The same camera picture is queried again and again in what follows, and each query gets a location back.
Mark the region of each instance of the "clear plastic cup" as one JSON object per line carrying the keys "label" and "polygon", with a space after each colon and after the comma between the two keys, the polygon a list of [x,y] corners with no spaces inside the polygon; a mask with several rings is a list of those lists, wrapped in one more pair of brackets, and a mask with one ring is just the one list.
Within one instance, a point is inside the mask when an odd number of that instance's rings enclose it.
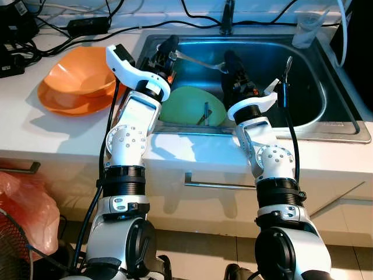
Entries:
{"label": "clear plastic cup", "polygon": [[308,48],[324,20],[324,15],[304,13],[298,16],[297,28],[291,42],[295,48]]}

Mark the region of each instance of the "plastic bag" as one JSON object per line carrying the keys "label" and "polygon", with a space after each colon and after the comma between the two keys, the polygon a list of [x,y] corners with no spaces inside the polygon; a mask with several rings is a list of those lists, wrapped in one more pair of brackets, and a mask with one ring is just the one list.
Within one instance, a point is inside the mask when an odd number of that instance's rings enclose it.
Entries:
{"label": "plastic bag", "polygon": [[[33,247],[47,255],[56,252],[59,210],[45,192],[42,180],[32,175],[0,172],[0,208],[22,227]],[[33,252],[33,260],[39,258]]]}

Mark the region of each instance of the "sink basin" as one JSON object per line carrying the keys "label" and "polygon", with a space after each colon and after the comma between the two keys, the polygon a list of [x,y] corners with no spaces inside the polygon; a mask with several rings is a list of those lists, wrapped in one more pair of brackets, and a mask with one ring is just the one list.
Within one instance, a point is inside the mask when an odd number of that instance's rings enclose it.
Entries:
{"label": "sink basin", "polygon": [[[138,65],[151,57],[156,46],[168,36],[151,35],[147,38]],[[288,80],[290,82],[290,114],[299,139],[369,143],[370,134],[361,121],[347,92],[336,79],[321,46],[315,40],[310,48],[298,50],[291,45],[292,36],[179,36],[178,50],[207,62],[218,64],[224,53],[233,50],[241,57],[251,80],[263,91],[275,78],[281,78],[286,59],[293,56]],[[215,95],[223,101],[221,73],[189,61],[178,60],[177,72],[171,90],[180,86],[194,86]],[[268,117],[278,138],[290,138],[286,121],[275,104]],[[178,134],[234,134],[235,123],[225,120],[218,127],[182,125],[157,122],[154,133]]]}

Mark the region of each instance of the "white countertop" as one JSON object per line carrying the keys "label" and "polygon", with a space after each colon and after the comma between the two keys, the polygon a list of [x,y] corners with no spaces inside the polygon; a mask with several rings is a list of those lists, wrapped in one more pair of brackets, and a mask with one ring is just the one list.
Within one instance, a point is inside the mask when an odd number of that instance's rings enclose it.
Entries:
{"label": "white countertop", "polygon": [[[46,50],[65,38],[51,31],[38,35],[34,41]],[[292,27],[235,27],[235,34],[285,34]],[[218,28],[199,30],[191,27],[167,26],[151,30],[137,30],[116,35],[94,46],[121,43],[137,60],[146,37],[150,34],[218,34]],[[37,87],[54,64],[66,52],[43,58],[26,69],[23,75],[0,79],[0,158],[66,159],[97,162],[104,136],[108,109],[85,117],[63,117],[50,113],[38,100]],[[363,119],[371,112],[364,108],[358,96],[351,97]],[[373,135],[373,122],[365,124]],[[293,150],[289,140],[282,145]],[[231,136],[151,135],[145,159],[177,160],[221,164],[236,172],[247,168],[244,154]],[[373,143],[333,143],[299,141],[302,169],[337,170],[373,173]]]}

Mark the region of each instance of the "drawer handle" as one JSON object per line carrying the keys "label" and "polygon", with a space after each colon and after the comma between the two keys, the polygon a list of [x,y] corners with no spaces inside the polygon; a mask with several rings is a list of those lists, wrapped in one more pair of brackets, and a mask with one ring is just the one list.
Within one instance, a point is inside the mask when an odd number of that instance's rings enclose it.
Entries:
{"label": "drawer handle", "polygon": [[14,172],[14,173],[24,173],[24,174],[35,174],[40,166],[41,166],[40,162],[33,162],[29,169],[1,168],[0,167],[0,171]]}
{"label": "drawer handle", "polygon": [[256,187],[253,185],[229,185],[229,184],[210,184],[210,183],[201,183],[192,181],[192,173],[185,172],[185,181],[184,185],[191,187],[203,187],[203,188],[223,188],[226,190],[256,190]]}

